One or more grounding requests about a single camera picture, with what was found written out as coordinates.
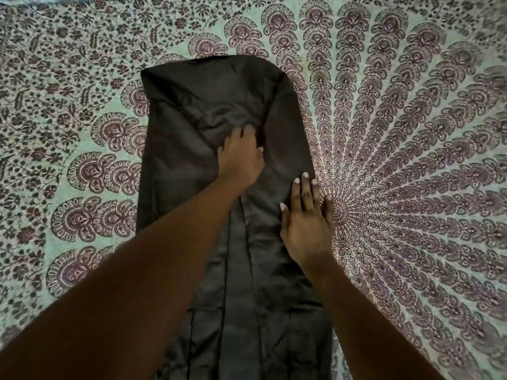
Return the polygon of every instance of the right hand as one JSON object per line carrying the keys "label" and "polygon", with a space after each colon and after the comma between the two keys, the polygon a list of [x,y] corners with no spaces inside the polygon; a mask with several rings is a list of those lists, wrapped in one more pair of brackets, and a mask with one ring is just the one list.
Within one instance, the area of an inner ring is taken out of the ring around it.
{"label": "right hand", "polygon": [[257,148],[255,129],[247,125],[232,130],[218,149],[219,177],[232,178],[243,191],[255,183],[264,168],[263,148]]}
{"label": "right hand", "polygon": [[324,200],[320,206],[320,191],[315,180],[303,173],[301,180],[295,179],[290,194],[290,210],[285,204],[282,209],[280,236],[288,254],[298,263],[303,273],[319,274],[331,261],[335,261],[331,240],[333,236],[333,202]]}

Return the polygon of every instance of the black garment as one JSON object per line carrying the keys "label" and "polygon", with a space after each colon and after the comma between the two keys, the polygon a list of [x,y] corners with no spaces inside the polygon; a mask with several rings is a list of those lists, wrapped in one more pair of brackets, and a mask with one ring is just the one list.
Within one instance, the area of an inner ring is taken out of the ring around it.
{"label": "black garment", "polygon": [[141,76],[151,105],[138,231],[217,177],[217,148],[233,127],[257,129],[266,162],[220,231],[164,377],[328,379],[331,323],[279,236],[279,203],[295,177],[313,174],[288,77],[250,56],[168,63]]}

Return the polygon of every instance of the left hand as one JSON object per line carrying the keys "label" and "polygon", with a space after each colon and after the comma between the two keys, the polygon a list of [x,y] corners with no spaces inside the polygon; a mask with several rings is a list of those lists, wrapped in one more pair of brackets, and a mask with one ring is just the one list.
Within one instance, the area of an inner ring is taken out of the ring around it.
{"label": "left hand", "polygon": [[219,147],[219,176],[231,177],[243,189],[256,182],[264,168],[263,148],[257,148],[255,129],[247,125],[232,130],[231,136]]}

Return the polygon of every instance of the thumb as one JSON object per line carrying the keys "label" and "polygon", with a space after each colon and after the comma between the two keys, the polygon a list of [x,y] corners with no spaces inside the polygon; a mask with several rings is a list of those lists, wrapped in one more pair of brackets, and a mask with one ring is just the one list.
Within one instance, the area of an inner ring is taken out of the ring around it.
{"label": "thumb", "polygon": [[280,235],[286,235],[288,231],[288,223],[290,218],[290,210],[288,210],[287,205],[280,203],[280,209],[282,211],[282,228],[280,230]]}

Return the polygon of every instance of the tapestry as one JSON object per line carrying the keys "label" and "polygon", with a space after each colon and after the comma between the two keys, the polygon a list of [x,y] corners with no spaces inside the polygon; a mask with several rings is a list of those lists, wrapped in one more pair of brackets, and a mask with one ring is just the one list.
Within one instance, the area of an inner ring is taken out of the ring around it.
{"label": "tapestry", "polygon": [[133,237],[140,71],[247,54],[297,91],[352,282],[446,378],[507,379],[507,0],[3,5],[0,35],[2,345]]}

